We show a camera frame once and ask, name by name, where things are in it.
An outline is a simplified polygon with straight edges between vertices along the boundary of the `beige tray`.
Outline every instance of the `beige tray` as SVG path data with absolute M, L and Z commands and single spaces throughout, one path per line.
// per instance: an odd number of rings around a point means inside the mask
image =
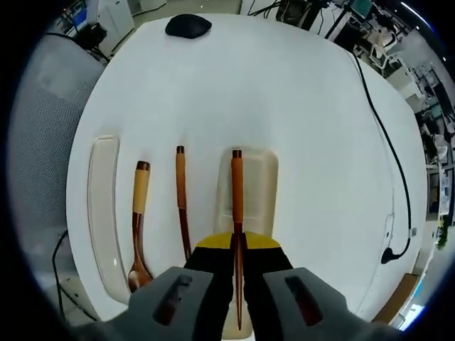
M 277 197 L 278 159 L 271 151 L 248 146 L 236 147 L 243 155 L 243 230 L 272 236 Z M 224 151 L 218 174 L 215 233 L 233 231 L 230 160 L 232 148 Z M 243 339 L 253 328 L 245 300 L 242 329 L 237 326 L 235 295 L 227 313 L 223 339 Z

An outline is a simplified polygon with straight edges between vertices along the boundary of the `wooden utensil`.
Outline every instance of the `wooden utensil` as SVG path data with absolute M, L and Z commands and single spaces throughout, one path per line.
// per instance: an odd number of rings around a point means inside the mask
M 234 221 L 234 251 L 235 251 L 235 293 L 237 297 L 237 324 L 242 329 L 242 290 L 243 290 L 243 262 L 242 262 L 242 234 L 243 225 L 243 159 L 242 151 L 232 151 L 232 219 Z
M 180 219 L 183 252 L 185 253 L 185 259 L 188 260 L 191 256 L 191 243 L 186 215 L 185 148 L 183 146 L 177 146 L 176 151 L 176 182 L 178 217 Z
M 145 203 L 150 178 L 150 164 L 139 161 L 134 175 L 133 192 L 133 247 L 134 262 L 128 273 L 129 290 L 133 293 L 141 288 L 153 277 L 144 265 L 144 253 L 142 250 L 142 225 L 144 222 Z

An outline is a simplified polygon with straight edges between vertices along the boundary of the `black cable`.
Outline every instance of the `black cable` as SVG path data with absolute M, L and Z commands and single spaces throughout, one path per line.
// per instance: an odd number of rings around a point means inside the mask
M 96 317 L 94 317 L 92 314 L 90 314 L 88 311 L 86 311 L 83 307 L 81 307 L 79 305 L 79 303 L 77 303 L 76 300 L 73 297 L 71 297 L 71 295 L 69 293 L 67 293 L 66 290 L 64 288 L 62 288 L 62 286 L 60 284 L 59 284 L 59 286 L 60 286 L 61 291 L 68 298 L 68 300 L 70 300 L 72 304 L 74 304 L 77 308 L 79 308 L 84 313 L 84 315 L 86 315 L 92 321 L 98 321 L 98 319 Z
M 278 3 L 278 0 L 275 0 L 273 2 L 272 5 L 276 5 Z M 270 15 L 270 11 L 273 9 L 274 7 L 270 7 L 269 9 L 267 9 L 265 12 L 264 12 L 264 19 L 268 19 L 269 18 L 269 15 Z
M 98 54 L 100 57 L 104 58 L 107 62 L 111 61 L 103 52 L 101 52 L 100 48 L 98 48 L 98 47 L 94 47 L 92 49 L 92 52 Z
M 72 298 L 70 296 L 70 294 L 68 294 L 66 292 L 66 290 L 64 290 L 62 288 L 62 286 L 60 285 L 60 279 L 58 278 L 58 271 L 57 271 L 57 265 L 55 264 L 55 260 L 56 260 L 56 257 L 57 257 L 57 252 L 59 250 L 59 248 L 61 247 L 62 243 L 63 243 L 63 240 L 68 236 L 68 230 L 65 230 L 62 235 L 60 236 L 60 238 L 58 239 L 57 241 L 57 244 L 55 245 L 55 248 L 54 248 L 54 251 L 52 253 L 52 269 L 54 271 L 54 277 L 55 277 L 55 286 L 57 287 L 57 297 L 58 297 L 58 310 L 60 311 L 60 314 L 62 315 L 63 319 L 66 320 L 66 317 L 65 317 L 65 310 L 63 309 L 63 300 L 62 300 L 62 292 L 65 294 L 65 296 L 77 307 L 79 308 L 88 318 L 90 318 L 91 320 L 94 320 L 96 321 L 97 319 L 95 317 L 93 317 L 92 314 L 90 314 L 89 312 L 87 312 L 83 307 L 81 307 L 76 301 L 74 298 Z
M 47 36 L 55 36 L 55 37 L 61 37 L 65 39 L 70 39 L 73 43 L 77 44 L 76 40 L 73 37 L 67 36 L 66 34 L 59 33 L 59 32 L 46 32 L 45 33 Z
M 158 11 L 159 9 L 163 8 L 163 6 L 165 6 L 165 5 L 166 5 L 166 2 L 164 2 L 164 4 L 162 4 L 160 7 L 157 7 L 155 9 L 149 9 L 148 11 L 142 11 L 142 12 L 139 12 L 139 13 L 135 13 L 135 14 L 133 14 L 133 18 L 136 18 L 137 16 L 140 16 L 140 15 L 148 13 L 148 12 Z
M 367 99 L 368 99 L 368 104 L 370 105 L 371 110 L 373 111 L 373 114 L 375 115 L 376 121 L 378 121 L 378 123 L 379 123 L 379 125 L 380 125 L 380 127 L 382 129 L 382 132 L 384 133 L 385 139 L 387 140 L 387 143 L 388 143 L 388 145 L 390 147 L 390 150 L 392 151 L 393 157 L 394 157 L 394 159 L 395 159 L 395 161 L 396 161 L 396 163 L 398 165 L 398 169 L 400 170 L 400 175 L 401 175 L 401 180 L 403 182 L 403 187 L 405 188 L 406 206 L 407 206 L 407 229 L 408 229 L 406 247 L 403 250 L 403 252 L 400 253 L 400 254 L 394 254 L 393 250 L 390 247 L 387 247 L 384 250 L 384 252 L 382 253 L 382 257 L 381 257 L 381 264 L 387 264 L 389 261 L 394 261 L 396 259 L 401 258 L 410 247 L 410 243 L 411 243 L 411 202 L 410 202 L 410 194 L 409 194 L 409 191 L 407 189 L 405 172 L 403 172 L 403 168 L 401 166 L 401 163 L 400 163 L 400 160 L 398 158 L 397 152 L 395 151 L 395 148 L 393 148 L 393 145 L 392 145 L 392 142 L 390 140 L 389 134 L 385 130 L 384 124 L 382 123 L 381 118 L 379 117 L 378 112 L 376 111 L 376 108 L 375 108 L 375 106 L 373 104 L 373 101 L 371 100 L 370 92 L 368 91 L 368 87 L 367 87 L 367 83 L 365 81 L 365 77 L 363 75 L 362 67 L 360 66 L 358 58 L 354 54 L 353 54 L 353 56 L 354 56 L 355 62 L 357 63 L 357 66 L 358 66 L 358 71 L 360 73 L 360 78 L 362 79 L 363 89 L 365 90 L 365 94 L 366 94 Z
M 73 25 L 73 27 L 74 27 L 74 29 L 76 31 L 76 34 L 78 34 L 79 30 L 77 29 L 77 26 L 76 26 L 76 23 L 74 22 L 74 20 L 68 14 L 66 14 L 65 12 L 63 12 L 63 16 L 66 17 L 66 19 L 71 22 L 71 24 Z
M 258 14 L 261 14 L 262 12 L 265 12 L 269 9 L 273 9 L 275 7 L 278 7 L 282 4 L 282 1 L 279 1 L 279 2 L 274 2 L 273 4 L 269 5 L 269 6 L 266 6 L 264 7 L 263 9 L 258 9 L 257 11 L 253 12 L 253 13 L 250 13 L 248 14 L 248 16 L 257 16 Z
M 319 26 L 318 36 L 319 36 L 319 33 L 321 32 L 322 25 L 324 24 L 324 16 L 322 15 L 322 9 L 319 13 L 321 14 L 322 21 L 321 21 L 321 25 Z
M 55 265 L 55 257 L 57 256 L 57 251 L 60 248 L 60 245 L 62 244 L 64 238 L 67 236 L 68 236 L 68 230 L 66 230 L 62 233 L 62 235 L 58 239 L 57 244 L 55 245 L 54 252 L 52 253 L 52 269 L 54 270 L 55 285 L 57 286 L 58 310 L 60 311 L 60 314 L 62 315 L 62 318 L 64 320 L 66 320 L 66 318 L 65 318 L 65 311 L 63 310 L 62 291 L 60 288 L 60 281 L 58 279 L 57 266 Z
M 248 13 L 247 13 L 247 16 L 249 16 L 249 14 L 251 13 L 251 10 L 252 10 L 253 6 L 255 5 L 255 2 L 256 2 L 256 0 L 253 0 L 253 2 L 251 3 L 250 9 L 248 10 Z

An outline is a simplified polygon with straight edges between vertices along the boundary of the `spoon handle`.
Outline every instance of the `spoon handle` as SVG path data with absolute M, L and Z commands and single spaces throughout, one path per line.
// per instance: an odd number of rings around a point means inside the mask
M 134 175 L 133 192 L 133 247 L 134 258 L 142 259 L 141 226 L 144 220 L 145 203 L 150 179 L 150 163 L 139 161 Z

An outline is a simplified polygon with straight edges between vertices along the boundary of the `desk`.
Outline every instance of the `desk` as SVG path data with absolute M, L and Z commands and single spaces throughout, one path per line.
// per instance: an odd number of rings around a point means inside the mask
M 71 151 L 67 219 L 80 279 L 98 315 L 126 306 L 105 292 L 87 222 L 87 174 L 97 136 L 120 139 L 117 234 L 130 269 L 132 195 L 138 160 L 152 166 L 144 258 L 153 275 L 184 264 L 176 206 L 175 148 L 185 141 L 193 245 L 213 233 L 220 158 L 229 146 L 272 149 L 279 160 L 273 237 L 294 267 L 305 266 L 371 319 L 412 270 L 427 211 L 427 174 L 412 110 L 362 63 L 379 115 L 407 177 L 412 206 L 408 252 L 383 266 L 390 238 L 407 240 L 405 194 L 381 139 L 355 62 L 337 45 L 298 28 L 246 16 L 203 14 L 208 35 L 166 36 L 168 19 L 143 24 L 112 59 L 82 114 Z

